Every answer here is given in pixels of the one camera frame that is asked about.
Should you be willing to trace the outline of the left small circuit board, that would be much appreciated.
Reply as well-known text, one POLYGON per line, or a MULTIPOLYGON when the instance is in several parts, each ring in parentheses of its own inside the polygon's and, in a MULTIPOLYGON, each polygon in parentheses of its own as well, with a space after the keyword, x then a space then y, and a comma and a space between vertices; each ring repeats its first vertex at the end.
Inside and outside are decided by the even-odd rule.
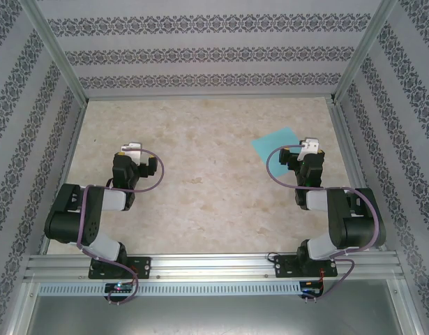
POLYGON ((131 283, 106 283, 105 293, 121 293, 130 294, 133 291, 133 285, 131 283))

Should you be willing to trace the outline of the aluminium frame post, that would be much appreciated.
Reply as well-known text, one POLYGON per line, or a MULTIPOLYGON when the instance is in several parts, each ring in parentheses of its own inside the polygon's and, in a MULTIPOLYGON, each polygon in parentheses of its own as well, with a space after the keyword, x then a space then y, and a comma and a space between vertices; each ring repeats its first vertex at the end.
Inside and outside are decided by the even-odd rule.
POLYGON ((27 14, 34 29, 37 31, 51 58, 64 76, 67 85, 77 99, 80 106, 86 106, 88 97, 81 85, 78 76, 71 66, 65 52, 60 46, 57 37, 48 23, 45 16, 42 14, 36 0, 19 0, 23 11, 27 14))
POLYGON ((363 63, 367 53, 369 53, 378 33, 382 29, 385 21, 388 19, 397 2, 398 0, 381 0, 379 3, 377 10, 375 11, 367 29, 363 34, 363 37, 357 45, 346 69, 344 70, 338 82, 336 90, 332 94, 332 100, 335 105, 337 105, 343 99, 346 91, 348 90, 348 87, 356 76, 359 67, 363 63))

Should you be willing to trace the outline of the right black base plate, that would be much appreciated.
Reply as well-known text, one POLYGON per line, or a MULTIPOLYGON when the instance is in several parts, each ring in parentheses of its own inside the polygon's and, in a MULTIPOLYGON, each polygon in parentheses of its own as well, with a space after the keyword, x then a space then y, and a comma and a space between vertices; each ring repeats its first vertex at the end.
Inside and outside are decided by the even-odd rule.
POLYGON ((296 255, 276 255, 274 269, 277 278, 335 278, 335 264, 330 260, 302 260, 296 255))

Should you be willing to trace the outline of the left aluminium frame post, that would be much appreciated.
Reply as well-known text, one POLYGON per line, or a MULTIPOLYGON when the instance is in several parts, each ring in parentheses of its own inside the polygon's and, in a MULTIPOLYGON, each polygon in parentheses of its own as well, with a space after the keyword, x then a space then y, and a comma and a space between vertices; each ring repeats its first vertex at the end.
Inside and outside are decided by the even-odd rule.
POLYGON ((36 0, 19 0, 23 11, 27 14, 34 29, 37 31, 51 58, 64 76, 67 85, 77 99, 80 106, 86 106, 88 97, 81 85, 78 76, 71 66, 65 52, 60 46, 57 37, 48 23, 45 16, 42 14, 36 0))

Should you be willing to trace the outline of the light blue paper sheet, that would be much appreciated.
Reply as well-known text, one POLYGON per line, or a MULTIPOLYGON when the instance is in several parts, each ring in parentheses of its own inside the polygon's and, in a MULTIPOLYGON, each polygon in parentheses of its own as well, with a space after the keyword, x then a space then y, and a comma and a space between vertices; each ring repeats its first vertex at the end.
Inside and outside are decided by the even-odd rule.
MULTIPOLYGON (((274 149, 285 144, 299 144, 299 139, 290 128, 282 128, 278 131, 269 133, 268 135, 253 140, 251 144, 259 157, 262 159, 263 163, 266 163, 269 154, 274 149)), ((279 163, 277 153, 272 155, 271 160, 269 161, 269 169, 274 177, 281 177, 288 173, 287 167, 279 163)))

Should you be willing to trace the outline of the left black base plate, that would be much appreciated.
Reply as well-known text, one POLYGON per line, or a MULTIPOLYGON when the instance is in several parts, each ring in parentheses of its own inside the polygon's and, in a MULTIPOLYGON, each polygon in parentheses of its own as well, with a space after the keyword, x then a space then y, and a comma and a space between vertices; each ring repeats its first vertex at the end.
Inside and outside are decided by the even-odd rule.
MULTIPOLYGON (((137 274, 138 279, 148 279, 151 270, 151 258, 127 257, 125 264, 137 274)), ((88 277, 90 279, 132 279, 133 275, 118 266, 99 260, 91 260, 88 277)))

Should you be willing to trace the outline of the small circuit board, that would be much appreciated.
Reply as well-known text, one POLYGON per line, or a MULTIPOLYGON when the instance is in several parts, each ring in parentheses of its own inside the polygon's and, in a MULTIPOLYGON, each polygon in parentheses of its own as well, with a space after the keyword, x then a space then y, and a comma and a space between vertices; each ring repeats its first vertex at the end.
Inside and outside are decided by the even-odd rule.
POLYGON ((322 281, 302 281, 300 289, 302 298, 314 299, 322 296, 324 283, 322 281))
POLYGON ((133 291, 133 285, 131 283, 106 283, 105 293, 121 293, 130 294, 133 291))

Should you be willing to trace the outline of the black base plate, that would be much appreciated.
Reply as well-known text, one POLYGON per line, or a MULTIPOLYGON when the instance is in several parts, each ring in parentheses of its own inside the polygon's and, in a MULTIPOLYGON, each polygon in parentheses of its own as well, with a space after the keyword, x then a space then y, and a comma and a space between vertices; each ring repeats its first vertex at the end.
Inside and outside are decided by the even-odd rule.
POLYGON ((274 269, 277 278, 335 278, 335 264, 330 260, 302 260, 296 255, 276 255, 274 269))
MULTIPOLYGON (((138 279, 148 279, 151 270, 151 258, 127 257, 125 264, 137 274, 138 279)), ((118 266, 99 260, 91 260, 88 277, 90 279, 132 279, 133 275, 118 266)))

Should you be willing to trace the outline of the right aluminium frame post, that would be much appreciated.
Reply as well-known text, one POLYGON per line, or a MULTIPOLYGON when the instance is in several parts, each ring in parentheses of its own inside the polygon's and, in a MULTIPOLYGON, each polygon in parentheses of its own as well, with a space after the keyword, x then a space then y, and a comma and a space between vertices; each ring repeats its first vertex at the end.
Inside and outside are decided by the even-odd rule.
POLYGON ((332 94, 332 100, 335 105, 337 105, 343 99, 346 91, 348 90, 348 87, 356 76, 359 67, 363 63, 367 53, 369 53, 378 33, 382 29, 385 21, 388 19, 397 2, 398 0, 381 0, 379 3, 377 10, 375 11, 367 29, 363 34, 363 37, 357 45, 346 69, 344 70, 338 82, 336 90, 332 94))

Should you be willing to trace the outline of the grey metal sheet panel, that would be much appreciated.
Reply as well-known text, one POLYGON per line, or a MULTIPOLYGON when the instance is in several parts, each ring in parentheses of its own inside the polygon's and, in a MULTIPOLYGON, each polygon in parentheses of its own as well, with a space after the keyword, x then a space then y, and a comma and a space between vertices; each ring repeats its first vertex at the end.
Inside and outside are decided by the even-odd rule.
POLYGON ((392 308, 295 297, 40 297, 27 335, 403 335, 392 308))

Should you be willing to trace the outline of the aluminium mounting rail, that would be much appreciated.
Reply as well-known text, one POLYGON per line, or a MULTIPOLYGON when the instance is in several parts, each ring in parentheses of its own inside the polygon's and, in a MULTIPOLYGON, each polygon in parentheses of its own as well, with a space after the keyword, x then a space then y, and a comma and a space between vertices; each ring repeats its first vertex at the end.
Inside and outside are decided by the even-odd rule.
MULTIPOLYGON (((281 281, 264 253, 150 255, 147 282, 281 281)), ((355 263, 349 280, 402 279, 397 253, 366 251, 350 254, 355 263)), ((35 255, 23 274, 25 283, 89 282, 91 259, 82 254, 35 255)))

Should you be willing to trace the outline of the right small circuit board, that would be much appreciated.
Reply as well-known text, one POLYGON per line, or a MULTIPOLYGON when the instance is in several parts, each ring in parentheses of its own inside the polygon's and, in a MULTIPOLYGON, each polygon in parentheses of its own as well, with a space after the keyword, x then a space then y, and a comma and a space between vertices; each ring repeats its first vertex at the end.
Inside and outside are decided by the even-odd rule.
POLYGON ((322 281, 302 281, 300 289, 302 298, 314 299, 322 296, 324 283, 322 281))

